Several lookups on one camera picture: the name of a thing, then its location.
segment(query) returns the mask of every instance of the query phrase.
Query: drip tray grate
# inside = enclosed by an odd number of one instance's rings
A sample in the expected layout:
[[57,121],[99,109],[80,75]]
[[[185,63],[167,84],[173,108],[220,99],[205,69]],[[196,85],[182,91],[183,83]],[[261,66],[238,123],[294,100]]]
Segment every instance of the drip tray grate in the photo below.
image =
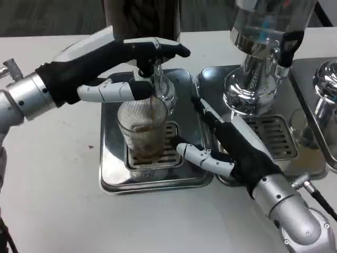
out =
[[274,160],[288,160],[297,157],[297,146],[281,116],[255,116],[244,118],[244,120],[262,140]]
[[170,145],[169,138],[178,135],[178,126],[174,122],[168,122],[165,128],[164,153],[155,159],[143,159],[131,155],[127,150],[127,167],[130,170],[173,169],[182,165],[182,157]]

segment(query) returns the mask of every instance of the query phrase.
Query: stainless steel drip tray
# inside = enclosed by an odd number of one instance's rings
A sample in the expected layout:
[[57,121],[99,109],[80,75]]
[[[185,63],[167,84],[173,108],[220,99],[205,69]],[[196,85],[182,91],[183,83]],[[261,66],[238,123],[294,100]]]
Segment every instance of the stainless steel drip tray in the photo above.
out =
[[[197,145],[203,144],[199,119],[190,97],[196,86],[190,74],[181,69],[166,70],[164,75],[174,83],[178,101],[168,118],[166,136],[179,134]],[[131,72],[110,77],[113,82],[129,81]],[[213,174],[184,161],[166,141],[165,152],[157,160],[140,160],[130,156],[117,124],[120,103],[102,104],[101,164],[102,188],[111,194],[202,187]]]
[[[225,121],[229,121],[234,114],[223,101],[225,78],[239,67],[238,65],[209,67],[197,77],[200,96],[205,98]],[[321,150],[317,145],[314,147],[304,146],[301,138],[293,138],[292,131],[295,128],[293,115],[295,112],[296,115],[304,115],[292,84],[286,80],[280,85],[273,107],[268,113],[244,119],[260,135],[274,160],[288,177],[297,177],[304,172],[310,173],[313,178],[323,177],[326,175],[326,169]],[[302,132],[306,124],[301,127],[302,129],[299,129],[296,125],[297,132]],[[269,135],[268,128],[273,129],[272,135]],[[208,146],[222,151],[214,137],[209,138]],[[231,184],[222,177],[218,178],[224,183]]]

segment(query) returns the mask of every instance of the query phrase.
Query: white table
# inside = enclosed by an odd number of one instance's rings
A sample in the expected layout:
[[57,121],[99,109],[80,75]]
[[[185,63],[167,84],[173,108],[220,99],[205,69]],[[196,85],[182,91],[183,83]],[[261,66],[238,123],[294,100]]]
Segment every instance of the white table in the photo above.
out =
[[[0,38],[2,60],[15,58],[24,74],[83,36]],[[240,64],[229,32],[184,33],[196,76],[208,66]],[[308,29],[297,58],[337,56],[337,28]],[[128,71],[122,64],[113,72]],[[9,82],[1,80],[0,85]],[[244,188],[216,179],[204,188],[112,197],[98,186],[101,105],[65,105],[19,128],[5,146],[8,167],[0,195],[5,222],[22,252],[287,252],[274,225]],[[337,209],[337,175],[316,182]],[[308,203],[318,207],[306,193]],[[337,232],[337,223],[332,221]]]

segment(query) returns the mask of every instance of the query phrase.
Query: dark floor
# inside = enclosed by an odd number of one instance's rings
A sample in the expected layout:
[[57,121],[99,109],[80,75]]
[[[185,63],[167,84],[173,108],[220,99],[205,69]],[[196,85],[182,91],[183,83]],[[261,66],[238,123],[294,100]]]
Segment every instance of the dark floor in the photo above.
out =
[[[231,0],[182,0],[181,31],[231,29]],[[102,0],[0,0],[0,36],[91,34],[105,26]],[[321,26],[313,17],[310,26]]]

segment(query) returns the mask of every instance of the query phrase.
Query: robotic arm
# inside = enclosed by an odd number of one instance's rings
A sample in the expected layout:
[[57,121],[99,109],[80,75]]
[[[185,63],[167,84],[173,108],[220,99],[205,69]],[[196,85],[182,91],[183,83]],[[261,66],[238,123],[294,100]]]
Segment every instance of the robotic arm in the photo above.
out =
[[139,68],[140,75],[148,77],[154,63],[161,64],[176,55],[188,57],[190,53],[177,42],[156,37],[118,42],[110,26],[66,48],[52,62],[25,78],[13,59],[6,61],[0,69],[0,78],[10,74],[15,82],[0,90],[0,189],[6,167],[2,144],[10,127],[22,124],[24,118],[33,120],[64,103],[149,98],[155,92],[150,79],[112,83],[111,79],[97,77],[129,61]]
[[[181,137],[174,137],[171,143],[177,152],[202,169],[246,186],[250,196],[274,222],[290,252],[337,252],[329,220],[309,208],[297,192],[300,187],[305,187],[310,193],[320,195],[309,177],[305,175],[293,184],[289,183],[262,141],[240,116],[224,122],[205,100],[192,101],[201,119],[228,154],[199,150]],[[335,218],[326,201],[322,206]]]

